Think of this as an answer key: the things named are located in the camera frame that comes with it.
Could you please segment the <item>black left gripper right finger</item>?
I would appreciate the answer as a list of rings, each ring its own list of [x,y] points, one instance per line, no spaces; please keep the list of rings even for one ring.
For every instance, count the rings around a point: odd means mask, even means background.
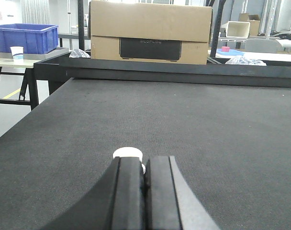
[[[174,156],[148,160],[145,173],[147,230],[218,230],[185,181]]]

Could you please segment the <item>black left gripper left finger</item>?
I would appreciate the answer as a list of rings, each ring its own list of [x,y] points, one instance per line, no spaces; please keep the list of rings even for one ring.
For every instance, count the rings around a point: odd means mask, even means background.
[[[44,230],[143,230],[143,171],[136,157],[116,157],[96,184]]]

